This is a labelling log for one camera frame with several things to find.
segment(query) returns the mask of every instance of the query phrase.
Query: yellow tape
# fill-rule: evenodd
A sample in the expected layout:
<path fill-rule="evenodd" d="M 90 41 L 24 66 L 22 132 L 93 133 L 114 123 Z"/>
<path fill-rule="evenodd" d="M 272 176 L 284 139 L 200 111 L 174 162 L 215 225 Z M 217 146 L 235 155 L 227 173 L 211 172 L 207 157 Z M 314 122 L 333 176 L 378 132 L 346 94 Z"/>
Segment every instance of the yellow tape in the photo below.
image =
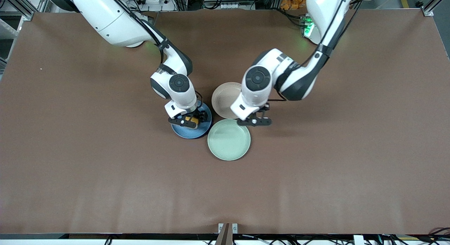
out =
<path fill-rule="evenodd" d="M 401 5 L 403 6 L 403 8 L 410 8 L 407 0 L 400 0 L 400 1 L 401 1 Z"/>

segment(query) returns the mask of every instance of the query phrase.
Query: black cable tie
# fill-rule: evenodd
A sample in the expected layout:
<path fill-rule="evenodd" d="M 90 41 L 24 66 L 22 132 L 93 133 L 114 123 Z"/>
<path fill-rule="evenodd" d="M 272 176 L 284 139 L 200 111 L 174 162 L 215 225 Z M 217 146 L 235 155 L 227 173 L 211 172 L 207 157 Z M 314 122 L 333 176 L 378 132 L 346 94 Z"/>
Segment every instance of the black cable tie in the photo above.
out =
<path fill-rule="evenodd" d="M 167 38 L 165 38 L 156 47 L 158 48 L 159 51 L 162 51 L 162 50 L 164 50 L 164 48 L 169 48 L 169 43 L 170 43 L 170 41 Z"/>
<path fill-rule="evenodd" d="M 315 49 L 318 52 L 323 53 L 325 56 L 327 56 L 328 58 L 331 57 L 331 53 L 333 52 L 333 48 L 326 46 L 324 44 L 319 44 L 317 45 L 317 48 Z"/>

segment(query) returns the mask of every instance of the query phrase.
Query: robotic arm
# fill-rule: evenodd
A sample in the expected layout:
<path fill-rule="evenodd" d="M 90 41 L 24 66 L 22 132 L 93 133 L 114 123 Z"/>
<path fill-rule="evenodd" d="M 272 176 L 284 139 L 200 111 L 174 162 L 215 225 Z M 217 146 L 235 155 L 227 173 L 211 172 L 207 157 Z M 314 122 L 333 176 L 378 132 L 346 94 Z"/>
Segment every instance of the robotic arm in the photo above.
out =
<path fill-rule="evenodd" d="M 120 0 L 52 0 L 60 8 L 80 12 L 88 23 L 109 43 L 136 47 L 144 41 L 156 45 L 167 59 L 150 77 L 153 90 L 169 100 L 165 105 L 169 122 L 189 128 L 207 119 L 197 109 L 197 96 L 188 75 L 192 61 L 151 23 L 139 19 Z"/>
<path fill-rule="evenodd" d="M 302 100 L 311 92 L 317 74 L 328 61 L 344 30 L 344 16 L 351 0 L 307 0 L 307 8 L 321 41 L 306 66 L 278 49 L 261 53 L 245 72 L 242 90 L 231 110 L 239 117 L 238 124 L 267 126 L 272 123 L 264 114 L 269 110 L 272 88 L 289 101 Z"/>

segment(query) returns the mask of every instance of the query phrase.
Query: brown table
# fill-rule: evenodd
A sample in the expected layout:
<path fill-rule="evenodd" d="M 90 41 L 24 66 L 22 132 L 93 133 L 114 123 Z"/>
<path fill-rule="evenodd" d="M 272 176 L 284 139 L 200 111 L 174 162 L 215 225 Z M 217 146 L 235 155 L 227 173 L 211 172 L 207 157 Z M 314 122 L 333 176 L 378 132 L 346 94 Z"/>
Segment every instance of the brown table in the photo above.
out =
<path fill-rule="evenodd" d="M 280 13 L 162 13 L 210 105 L 262 51 L 314 46 Z M 249 152 L 183 140 L 149 84 L 151 44 L 37 13 L 0 83 L 0 232 L 428 233 L 450 226 L 450 63 L 419 10 L 360 11 L 304 101 L 273 103 Z"/>

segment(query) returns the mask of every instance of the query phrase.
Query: beige plate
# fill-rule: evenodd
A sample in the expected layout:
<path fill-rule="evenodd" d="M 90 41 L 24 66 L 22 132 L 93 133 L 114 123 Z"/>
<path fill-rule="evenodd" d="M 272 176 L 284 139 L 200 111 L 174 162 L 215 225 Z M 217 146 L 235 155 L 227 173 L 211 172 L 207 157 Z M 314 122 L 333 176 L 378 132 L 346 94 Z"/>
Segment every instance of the beige plate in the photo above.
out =
<path fill-rule="evenodd" d="M 242 85 L 240 83 L 224 83 L 216 88 L 212 93 L 212 108 L 220 117 L 234 120 L 238 118 L 230 109 L 231 104 L 241 93 Z"/>

